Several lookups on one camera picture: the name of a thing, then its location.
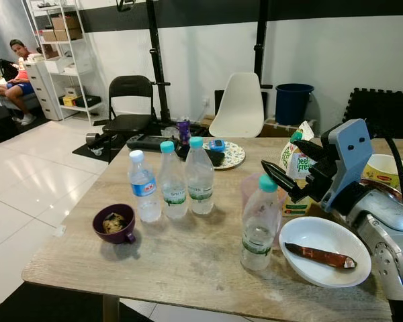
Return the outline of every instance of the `mug handle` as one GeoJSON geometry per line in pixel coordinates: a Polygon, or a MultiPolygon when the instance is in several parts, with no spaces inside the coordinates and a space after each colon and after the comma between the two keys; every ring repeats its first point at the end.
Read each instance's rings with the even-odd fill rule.
{"type": "Polygon", "coordinates": [[[130,244],[133,244],[136,241],[136,238],[133,235],[133,232],[130,231],[129,233],[126,234],[128,241],[130,244]]]}

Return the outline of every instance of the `black pole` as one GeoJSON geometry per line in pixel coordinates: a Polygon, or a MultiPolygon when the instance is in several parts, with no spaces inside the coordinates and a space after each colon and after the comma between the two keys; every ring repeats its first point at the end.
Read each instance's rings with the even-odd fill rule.
{"type": "Polygon", "coordinates": [[[160,106],[161,106],[161,121],[163,123],[170,122],[170,111],[167,106],[166,86],[170,83],[164,81],[163,64],[161,62],[159,30],[156,26],[154,0],[146,0],[146,10],[148,12],[149,33],[152,49],[149,50],[154,66],[155,83],[159,88],[160,106]]]}
{"type": "Polygon", "coordinates": [[[272,85],[262,85],[264,45],[266,40],[267,20],[269,19],[269,1],[260,0],[260,10],[257,25],[257,43],[255,44],[254,73],[258,75],[262,89],[272,89],[272,85]]]}

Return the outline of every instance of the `wooden table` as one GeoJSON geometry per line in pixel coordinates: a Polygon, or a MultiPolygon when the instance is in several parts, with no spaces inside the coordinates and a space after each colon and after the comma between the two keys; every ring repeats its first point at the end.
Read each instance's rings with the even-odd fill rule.
{"type": "MultiPolygon", "coordinates": [[[[287,139],[232,139],[246,153],[233,170],[216,172],[214,212],[191,213],[182,221],[162,216],[155,224],[136,222],[133,245],[111,245],[93,231],[93,216],[114,203],[135,205],[127,180],[124,148],[65,221],[62,237],[51,237],[23,271],[27,282],[118,297],[280,321],[391,321],[375,271],[359,286],[328,289],[307,283],[273,251],[271,265],[250,273],[239,262],[241,249],[240,182],[262,172],[287,139]]],[[[403,140],[397,140],[403,158],[403,140]]],[[[382,140],[377,153],[390,154],[382,140]]],[[[160,154],[146,153],[158,173],[160,154]]]]}

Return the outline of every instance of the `white tile floor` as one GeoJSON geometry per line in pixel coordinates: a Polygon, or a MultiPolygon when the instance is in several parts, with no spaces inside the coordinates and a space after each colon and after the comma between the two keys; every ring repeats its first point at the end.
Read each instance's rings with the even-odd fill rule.
{"type": "MultiPolygon", "coordinates": [[[[0,143],[0,303],[22,283],[22,269],[45,238],[105,170],[106,162],[72,154],[85,143],[85,134],[94,131],[101,130],[73,118],[50,121],[0,143]]],[[[148,302],[122,302],[155,322],[248,321],[148,302]]]]}

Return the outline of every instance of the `person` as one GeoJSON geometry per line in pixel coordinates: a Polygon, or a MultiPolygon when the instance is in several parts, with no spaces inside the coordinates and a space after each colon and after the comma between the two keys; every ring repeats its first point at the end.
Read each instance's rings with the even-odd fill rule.
{"type": "Polygon", "coordinates": [[[28,125],[33,122],[36,116],[32,115],[23,100],[24,95],[34,93],[33,86],[28,79],[27,71],[24,68],[23,61],[27,59],[30,52],[21,40],[11,40],[9,45],[13,52],[18,56],[18,75],[7,82],[7,84],[0,84],[0,96],[6,96],[13,104],[15,104],[24,113],[23,119],[16,119],[22,125],[28,125]]]}

